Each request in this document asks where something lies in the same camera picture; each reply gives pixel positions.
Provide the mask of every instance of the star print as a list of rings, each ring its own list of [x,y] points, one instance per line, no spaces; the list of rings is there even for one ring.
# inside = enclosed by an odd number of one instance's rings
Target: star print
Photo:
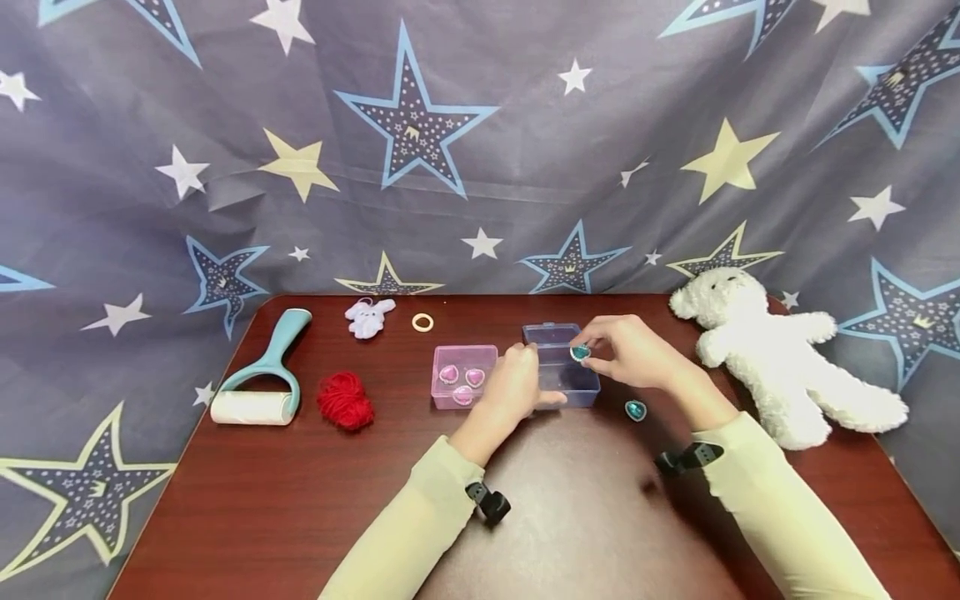
[[[960,359],[960,279],[921,292],[876,259],[871,261],[871,276],[876,309],[837,328],[843,334],[890,344],[897,361],[897,391],[931,351]],[[947,310],[935,309],[941,302]],[[906,318],[907,310],[916,311],[917,316]]]
[[[376,281],[365,282],[336,278],[334,281],[354,292],[369,296],[406,296],[422,294],[444,287],[442,283],[406,283],[400,281],[386,252],[380,254],[380,270],[376,274]]]
[[[244,248],[223,258],[217,258],[190,236],[186,238],[186,247],[190,252],[193,267],[200,276],[200,297],[183,314],[225,306],[227,312],[224,315],[224,330],[230,339],[245,300],[267,294],[266,290],[240,275],[240,272],[270,247]]]
[[[342,91],[334,93],[368,125],[387,138],[381,189],[393,185],[420,166],[459,196],[467,198],[463,180],[448,146],[493,114],[497,107],[433,104],[423,83],[420,66],[403,21],[400,21],[399,43],[396,48],[394,97],[386,100]],[[389,114],[385,115],[384,109],[388,109]],[[445,119],[452,119],[454,124],[444,127]],[[402,131],[391,131],[396,123],[402,126]],[[422,140],[426,140],[427,144],[419,144]]]
[[[953,8],[894,65],[860,67],[871,85],[866,97],[824,139],[873,117],[887,138],[901,149],[927,89],[960,73],[960,5]]]
[[[743,233],[746,231],[746,228],[747,222],[744,221],[710,256],[673,262],[668,264],[667,267],[670,267],[674,271],[679,271],[690,278],[694,278],[703,271],[709,271],[717,267],[747,269],[764,260],[770,260],[775,256],[783,254],[783,251],[741,254],[740,243],[743,240]]]
[[[297,262],[302,262],[304,259],[307,259],[310,257],[307,254],[308,252],[310,252],[309,248],[304,248],[301,250],[299,247],[294,246],[294,251],[287,254],[287,256],[293,256],[294,258],[297,259]]]
[[[124,462],[120,452],[122,408],[121,402],[100,423],[76,461],[0,458],[0,477],[52,503],[50,516],[33,538],[0,568],[0,582],[43,563],[83,537],[103,564],[123,550],[130,504],[164,481],[176,465]],[[93,475],[94,465],[102,471],[99,477]],[[67,491],[66,482],[71,479],[79,482],[76,493]],[[110,486],[121,479],[124,483],[119,490]]]
[[[117,333],[120,333],[120,329],[122,329],[125,324],[133,321],[140,321],[141,319],[150,319],[150,315],[140,310],[142,307],[143,294],[137,294],[136,298],[133,299],[133,302],[126,306],[104,304],[104,309],[107,311],[107,315],[100,321],[96,321],[85,327],[81,327],[80,331],[96,329],[97,327],[107,327],[113,337],[117,337]]]
[[[213,397],[216,395],[216,393],[213,391],[212,381],[207,383],[202,388],[194,388],[193,391],[197,393],[197,399],[193,401],[194,406],[197,406],[198,404],[202,404],[203,406],[209,406],[210,400],[212,400]]]
[[[883,222],[886,221],[889,215],[906,210],[904,206],[890,202],[892,187],[891,185],[887,185],[879,194],[873,197],[851,197],[851,200],[857,205],[858,209],[850,219],[847,219],[847,222],[870,219],[871,223],[874,224],[874,228],[880,231],[880,228],[883,227]]]
[[[777,139],[778,135],[780,135],[778,132],[771,133],[741,142],[737,139],[730,121],[724,119],[713,152],[688,162],[680,168],[681,171],[699,171],[707,175],[704,180],[704,189],[700,194],[700,204],[706,202],[723,187],[724,183],[742,189],[756,189],[749,163],[763,152],[770,142]]]
[[[97,0],[40,0],[38,27],[49,25],[61,17]],[[160,32],[184,56],[200,66],[197,52],[183,29],[173,0],[126,0],[150,25]]]
[[[493,248],[503,240],[497,237],[487,237],[487,233],[484,232],[483,228],[480,228],[477,230],[476,237],[465,237],[461,241],[473,247],[473,256],[470,257],[472,260],[481,254],[496,258],[496,252]]]
[[[644,160],[643,162],[638,164],[636,168],[633,169],[632,171],[620,171],[620,185],[623,186],[623,189],[627,189],[627,186],[630,185],[630,177],[634,173],[642,169],[643,167],[647,166],[648,164],[650,163],[647,162],[647,160]]]
[[[258,171],[266,171],[267,173],[290,178],[290,181],[292,181],[294,187],[297,188],[297,193],[300,194],[300,199],[303,200],[304,204],[306,204],[307,195],[310,194],[310,187],[313,185],[320,185],[337,192],[340,191],[337,184],[331,181],[330,178],[326,176],[326,173],[321,171],[320,167],[317,166],[320,162],[320,149],[324,145],[322,141],[304,146],[298,150],[273,133],[267,130],[263,130],[263,132],[267,134],[270,145],[274,147],[277,159],[263,165]]]
[[[780,300],[780,303],[783,304],[783,307],[787,310],[796,308],[797,306],[800,306],[800,303],[797,302],[797,297],[799,295],[800,292],[794,292],[792,294],[790,292],[783,292],[783,299]]]
[[[566,88],[564,89],[564,96],[573,91],[574,89],[579,89],[580,91],[587,91],[584,87],[584,79],[587,78],[587,75],[590,74],[590,71],[593,69],[582,69],[580,65],[577,64],[577,60],[573,60],[573,66],[570,67],[569,71],[565,73],[558,73],[557,77],[564,80]]]
[[[617,258],[633,246],[619,248],[609,252],[590,254],[587,252],[587,239],[584,235],[583,220],[567,236],[564,246],[556,254],[527,256],[518,261],[543,275],[540,283],[531,294],[557,288],[566,288],[583,294],[592,293],[590,273]]]
[[[747,51],[749,57],[783,20],[793,4],[794,0],[694,0],[663,30],[660,37],[674,36],[751,14],[754,17],[754,35]]]
[[[267,0],[267,10],[252,18],[251,23],[274,30],[280,38],[283,54],[288,57],[294,38],[316,44],[300,23],[300,0]]]
[[[17,110],[23,112],[28,100],[39,101],[40,97],[27,89],[27,82],[23,73],[7,75],[0,71],[0,96],[10,98]]]
[[[210,166],[208,162],[187,162],[180,153],[180,149],[174,146],[170,164],[156,167],[156,169],[177,184],[177,195],[183,200],[187,189],[191,187],[205,192],[204,185],[200,183],[197,176],[208,166]]]
[[[47,290],[54,286],[46,281],[14,271],[0,265],[0,294],[5,292],[29,292],[31,290]]]
[[[813,0],[813,2],[824,7],[824,13],[820,17],[820,23],[817,24],[817,31],[814,34],[819,34],[830,24],[830,21],[843,12],[870,16],[870,0]]]

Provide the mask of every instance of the person's left hand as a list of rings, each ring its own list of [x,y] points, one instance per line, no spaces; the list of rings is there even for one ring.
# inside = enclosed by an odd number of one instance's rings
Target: person's left hand
[[[562,392],[540,390],[537,346],[514,344],[496,360],[496,366],[487,375],[483,396],[450,436],[450,445],[464,458],[483,467],[522,420],[538,408],[565,402]]]

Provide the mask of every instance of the lint roller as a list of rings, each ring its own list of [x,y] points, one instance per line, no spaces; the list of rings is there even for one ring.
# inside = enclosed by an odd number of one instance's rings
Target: lint roller
[[[303,308],[288,308],[274,326],[267,351],[259,360],[234,373],[220,385],[210,402],[214,422],[233,425],[288,425],[300,406],[300,384],[283,366],[283,354],[310,323],[313,315]],[[238,391],[243,382],[258,375],[273,375],[287,382],[289,392]]]

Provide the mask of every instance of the lint roller handle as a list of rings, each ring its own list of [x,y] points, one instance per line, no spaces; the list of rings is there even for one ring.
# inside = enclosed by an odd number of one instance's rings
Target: lint roller handle
[[[274,327],[274,335],[270,338],[270,345],[267,346],[267,351],[263,353],[263,358],[258,362],[281,365],[283,354],[286,353],[290,345],[294,343],[294,339],[303,331],[306,324],[310,323],[311,319],[313,319],[313,315],[310,314],[309,310],[303,308],[288,308],[283,311],[280,320],[276,322]]]

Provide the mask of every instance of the blue-outlined star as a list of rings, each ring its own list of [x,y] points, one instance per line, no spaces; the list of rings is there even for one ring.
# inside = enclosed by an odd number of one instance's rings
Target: blue-outlined star
[[[49,290],[54,286],[36,277],[14,271],[0,265],[0,294],[4,292],[29,292],[31,290]]]
[[[618,248],[599,254],[587,253],[587,237],[584,235],[584,221],[581,219],[567,236],[564,246],[556,254],[527,256],[518,260],[543,275],[530,294],[565,287],[583,294],[592,293],[590,273],[617,258],[633,246]]]
[[[406,283],[400,281],[386,252],[380,253],[380,268],[376,274],[376,281],[354,281],[353,279],[337,278],[333,280],[354,292],[371,296],[412,296],[444,287],[442,283]]]
[[[73,11],[97,1],[39,0],[37,26],[49,25]],[[174,6],[173,0],[126,0],[126,2],[136,9],[140,16],[146,19],[154,29],[166,37],[174,48],[180,50],[194,64],[201,66],[200,58],[197,57],[197,51],[193,49],[193,44],[190,43],[186,30],[183,29],[183,23],[180,22],[180,15],[177,13],[177,7]]]
[[[876,309],[837,326],[840,333],[884,340],[897,358],[897,391],[930,352],[960,360],[960,279],[921,292],[871,259]]]
[[[165,480],[176,464],[124,462],[123,402],[97,426],[76,461],[0,458],[0,477],[53,503],[33,539],[0,569],[0,582],[37,566],[86,536],[104,565],[123,550],[130,503]]]
[[[430,101],[410,37],[400,21],[394,97],[389,100],[335,91],[347,106],[387,138],[380,189],[421,166],[467,198],[464,183],[447,147],[498,107],[454,107]]]
[[[927,88],[960,73],[958,25],[960,5],[941,19],[900,62],[858,67],[860,75],[870,84],[870,91],[824,142],[854,123],[873,117],[897,150],[901,149]]]
[[[193,306],[183,311],[183,314],[225,305],[227,314],[224,315],[224,330],[227,332],[227,339],[231,339],[233,325],[243,310],[244,300],[267,294],[267,290],[240,275],[240,271],[270,247],[243,248],[223,258],[217,258],[189,235],[186,238],[186,247],[190,252],[193,268],[200,276],[200,297]]]
[[[740,226],[733,230],[723,244],[717,247],[710,256],[700,258],[688,258],[672,262],[667,265],[674,271],[683,273],[691,279],[710,269],[717,267],[736,267],[737,269],[746,269],[752,267],[764,260],[770,260],[774,256],[780,256],[783,251],[757,252],[755,254],[741,254],[740,243],[743,241],[743,232],[747,230],[747,222],[744,221]]]
[[[754,36],[747,57],[783,20],[795,0],[694,0],[659,37],[674,36],[743,14],[754,16]]]

